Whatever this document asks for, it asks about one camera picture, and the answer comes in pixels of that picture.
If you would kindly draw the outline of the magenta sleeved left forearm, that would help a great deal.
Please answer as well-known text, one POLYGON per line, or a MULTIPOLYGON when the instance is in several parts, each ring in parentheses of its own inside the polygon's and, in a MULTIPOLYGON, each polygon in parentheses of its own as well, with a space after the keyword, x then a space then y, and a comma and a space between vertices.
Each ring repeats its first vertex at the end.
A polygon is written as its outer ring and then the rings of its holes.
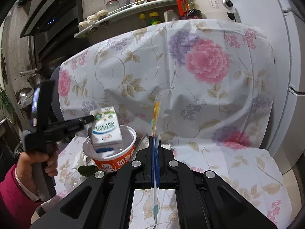
POLYGON ((30 228, 35 210, 42 204, 22 185, 14 164, 1 182, 1 228, 30 228))

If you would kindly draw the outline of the person's left hand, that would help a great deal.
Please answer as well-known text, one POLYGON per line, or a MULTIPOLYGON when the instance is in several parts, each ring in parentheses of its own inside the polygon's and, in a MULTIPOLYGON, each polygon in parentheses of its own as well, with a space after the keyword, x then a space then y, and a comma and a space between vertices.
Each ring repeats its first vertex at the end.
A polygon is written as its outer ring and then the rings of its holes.
POLYGON ((45 185, 45 176, 53 178, 58 175, 58 146, 54 144, 50 155, 41 152, 22 152, 19 156, 15 174, 22 186, 35 196, 41 198, 45 185))

